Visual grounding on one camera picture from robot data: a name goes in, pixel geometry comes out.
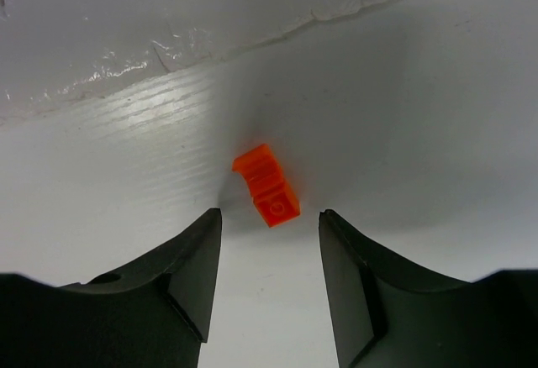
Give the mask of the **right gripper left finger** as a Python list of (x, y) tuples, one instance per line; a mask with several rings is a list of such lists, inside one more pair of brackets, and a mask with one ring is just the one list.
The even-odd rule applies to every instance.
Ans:
[(1, 276), (4, 367), (195, 367), (208, 340), (222, 238), (210, 208), (88, 283)]

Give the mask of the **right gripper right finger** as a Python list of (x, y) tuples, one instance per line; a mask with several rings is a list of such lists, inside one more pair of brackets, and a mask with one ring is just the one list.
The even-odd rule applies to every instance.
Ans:
[(342, 367), (534, 367), (537, 273), (475, 282), (442, 275), (319, 215), (319, 245)]

